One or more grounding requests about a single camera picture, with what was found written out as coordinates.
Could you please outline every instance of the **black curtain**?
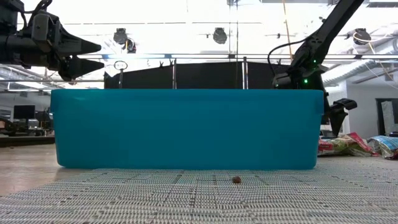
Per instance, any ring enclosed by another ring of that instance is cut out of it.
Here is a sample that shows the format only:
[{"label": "black curtain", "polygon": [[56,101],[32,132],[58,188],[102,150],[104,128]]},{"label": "black curtain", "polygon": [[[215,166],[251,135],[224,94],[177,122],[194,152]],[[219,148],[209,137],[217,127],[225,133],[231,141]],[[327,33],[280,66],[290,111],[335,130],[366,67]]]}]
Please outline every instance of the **black curtain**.
[{"label": "black curtain", "polygon": [[[276,73],[286,72],[288,65],[272,65]],[[242,62],[177,64],[178,89],[242,89]],[[105,88],[119,88],[119,76],[105,75]],[[272,72],[266,63],[248,62],[249,89],[271,89]],[[123,88],[173,88],[173,69],[149,68],[124,72]]]},{"label": "black curtain", "polygon": [[[114,77],[105,75],[105,88],[119,88],[120,73]],[[123,88],[132,89],[168,89],[173,88],[171,66],[149,68],[123,73]]]},{"label": "black curtain", "polygon": [[242,63],[177,64],[178,89],[242,89]]},{"label": "black curtain", "polygon": [[[284,73],[288,65],[272,65],[275,73]],[[248,62],[248,88],[271,89],[274,77],[267,63]]]}]

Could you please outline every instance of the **black robotic arm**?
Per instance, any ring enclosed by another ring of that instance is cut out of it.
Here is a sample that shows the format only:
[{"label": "black robotic arm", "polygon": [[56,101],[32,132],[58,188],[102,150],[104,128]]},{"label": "black robotic arm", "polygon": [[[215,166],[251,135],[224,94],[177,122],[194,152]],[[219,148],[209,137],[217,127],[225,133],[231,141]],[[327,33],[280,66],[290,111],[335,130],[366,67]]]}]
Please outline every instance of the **black robotic arm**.
[{"label": "black robotic arm", "polygon": [[328,93],[323,86],[322,73],[326,71],[321,64],[324,61],[333,39],[348,22],[364,0],[341,0],[324,21],[322,26],[304,39],[294,54],[294,59],[286,73],[274,74],[274,86],[280,89],[322,90],[324,94],[325,114],[331,124],[333,134],[337,136],[348,115],[346,110],[357,107],[356,102],[341,99],[329,105]]},{"label": "black robotic arm", "polygon": [[[47,67],[58,71],[65,81],[101,69],[103,63],[80,59],[77,55],[101,50],[98,44],[69,34],[59,18],[46,11],[52,0],[42,0],[34,11],[25,12],[20,0],[0,0],[0,63]],[[17,31],[17,14],[24,28]],[[32,17],[26,22],[24,14]]]}]

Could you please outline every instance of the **blue plastic bin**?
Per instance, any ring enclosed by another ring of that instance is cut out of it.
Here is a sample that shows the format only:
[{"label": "blue plastic bin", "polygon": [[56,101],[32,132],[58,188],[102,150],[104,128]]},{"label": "blue plastic bin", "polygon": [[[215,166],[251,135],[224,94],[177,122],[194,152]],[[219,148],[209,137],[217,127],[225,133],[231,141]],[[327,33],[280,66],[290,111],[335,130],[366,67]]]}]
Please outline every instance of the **blue plastic bin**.
[{"label": "blue plastic bin", "polygon": [[312,169],[323,92],[54,90],[69,168]]}]

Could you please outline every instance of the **snack bag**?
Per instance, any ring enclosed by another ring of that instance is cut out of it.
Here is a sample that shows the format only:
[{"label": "snack bag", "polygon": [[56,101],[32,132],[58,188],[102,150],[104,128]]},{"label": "snack bag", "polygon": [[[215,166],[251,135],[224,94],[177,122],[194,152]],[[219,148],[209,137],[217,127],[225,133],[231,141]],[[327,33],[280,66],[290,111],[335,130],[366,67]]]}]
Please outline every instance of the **snack bag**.
[{"label": "snack bag", "polygon": [[368,139],[368,144],[374,152],[381,154],[385,159],[398,158],[398,138],[376,136]]},{"label": "snack bag", "polygon": [[356,134],[350,133],[335,139],[319,140],[318,156],[373,156],[376,153]]}]

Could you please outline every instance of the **textured mat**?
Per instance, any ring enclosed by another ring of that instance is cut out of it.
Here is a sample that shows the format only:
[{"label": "textured mat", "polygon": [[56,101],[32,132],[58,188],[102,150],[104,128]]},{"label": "textured mat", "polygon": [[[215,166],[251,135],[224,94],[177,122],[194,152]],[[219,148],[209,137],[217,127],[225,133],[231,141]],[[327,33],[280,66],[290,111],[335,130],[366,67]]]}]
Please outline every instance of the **textured mat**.
[{"label": "textured mat", "polygon": [[[242,184],[232,184],[240,176]],[[0,223],[398,223],[398,161],[306,171],[99,169],[0,198]]]}]

